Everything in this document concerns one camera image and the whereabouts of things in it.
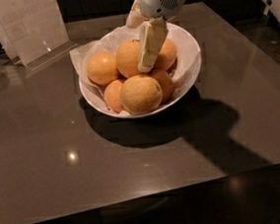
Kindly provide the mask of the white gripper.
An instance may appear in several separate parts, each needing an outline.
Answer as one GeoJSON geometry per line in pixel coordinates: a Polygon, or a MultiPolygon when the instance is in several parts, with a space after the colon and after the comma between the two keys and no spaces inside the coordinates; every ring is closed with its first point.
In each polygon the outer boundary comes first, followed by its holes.
{"type": "MultiPolygon", "coordinates": [[[[134,0],[128,13],[125,26],[136,29],[146,19],[173,19],[186,0],[134,0]]],[[[163,20],[150,20],[142,24],[139,38],[138,70],[149,73],[154,67],[164,41],[168,35],[167,23],[163,20]]]]}

